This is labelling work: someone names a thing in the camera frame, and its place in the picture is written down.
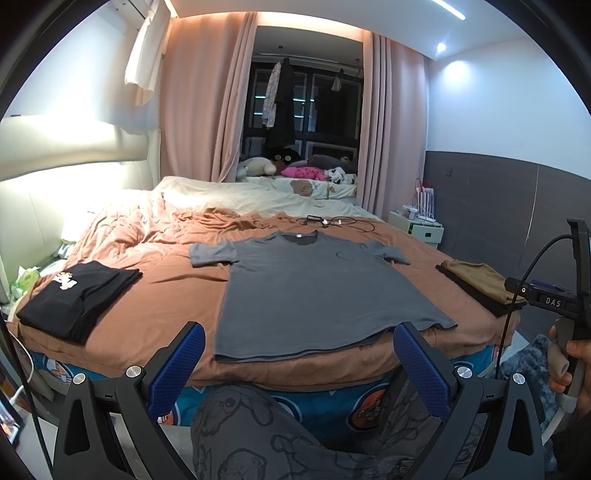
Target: drawer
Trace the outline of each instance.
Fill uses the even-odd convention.
[[[411,230],[410,234],[418,238],[421,242],[439,244],[441,243],[441,238],[443,236],[443,228],[435,226],[413,225],[413,229]]]

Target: trigger handle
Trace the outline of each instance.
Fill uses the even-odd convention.
[[[565,317],[561,317],[555,322],[556,326],[556,343],[560,348],[560,355],[557,354],[556,348],[548,348],[548,364],[552,365],[556,372],[561,372],[560,363],[566,361],[566,369],[571,372],[573,380],[564,390],[563,394],[557,396],[558,404],[566,413],[574,412],[579,398],[579,392],[583,386],[585,363],[582,360],[568,356],[566,353],[566,344],[573,339],[574,335],[574,321]]]

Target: black cable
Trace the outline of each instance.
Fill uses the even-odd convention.
[[[507,319],[505,321],[505,328],[503,328],[503,336],[501,337],[501,347],[499,348],[499,355],[496,357],[495,380],[498,380],[498,378],[499,378],[499,369],[501,367],[501,357],[502,357],[502,353],[503,353],[503,345],[505,344],[505,337],[507,336],[507,330],[509,329],[509,321],[511,320],[511,314],[513,313],[513,309],[515,307],[515,302],[517,301],[517,297],[519,296],[519,293],[521,292],[521,289],[523,288],[523,285],[524,285],[525,281],[527,280],[527,277],[530,276],[531,271],[534,269],[536,263],[542,257],[542,255],[545,254],[546,250],[548,250],[556,242],[559,242],[560,240],[564,240],[566,238],[570,238],[572,240],[573,236],[567,235],[567,234],[559,235],[556,238],[552,239],[550,242],[548,242],[546,244],[546,246],[542,250],[540,250],[540,253],[538,253],[536,258],[534,258],[534,261],[531,263],[531,265],[529,266],[529,268],[525,272],[525,275],[523,275],[523,278],[519,282],[519,286],[517,287],[516,292],[513,294],[513,299],[511,300],[511,305],[509,306],[509,312],[507,313]]]
[[[327,228],[330,226],[338,226],[338,227],[352,226],[356,223],[365,223],[366,225],[369,225],[371,227],[371,229],[362,229],[362,228],[357,228],[357,227],[353,227],[353,228],[355,228],[356,230],[363,232],[363,233],[371,233],[375,230],[375,225],[372,222],[370,222],[369,220],[363,220],[361,218],[354,218],[354,217],[347,217],[347,216],[333,217],[333,218],[327,220],[322,217],[308,215],[305,218],[298,218],[297,222],[300,225],[308,225],[308,223],[319,223],[322,225],[323,228]]]
[[[43,432],[41,431],[41,425],[39,424],[39,416],[37,415],[37,409],[35,408],[35,403],[33,402],[33,394],[31,393],[31,388],[29,387],[29,383],[27,381],[28,378],[25,375],[24,370],[22,369],[20,360],[18,359],[17,350],[14,348],[14,344],[12,343],[12,338],[10,336],[10,333],[8,332],[6,322],[2,318],[0,318],[0,330],[2,330],[4,342],[8,347],[8,353],[11,357],[10,360],[12,361],[12,364],[14,365],[15,369],[17,370],[17,374],[21,379],[23,390],[25,392],[25,396],[27,397],[29,408],[31,409],[31,417],[33,418],[33,423],[35,424],[37,439],[39,440],[39,444],[41,445],[41,450],[43,451],[43,456],[45,457],[45,462],[47,463],[47,468],[49,468],[49,473],[51,475],[53,472],[53,465],[51,464],[51,457],[49,456],[49,452],[47,451],[47,445],[45,444]]]

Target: bedside table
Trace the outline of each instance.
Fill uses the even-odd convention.
[[[421,242],[437,248],[443,236],[443,225],[438,222],[427,222],[426,220],[409,220],[398,212],[390,212],[388,223],[398,230],[408,233]]]

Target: phone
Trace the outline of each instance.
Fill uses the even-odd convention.
[[[22,418],[0,390],[0,427],[8,441],[17,446],[18,434],[22,428]]]

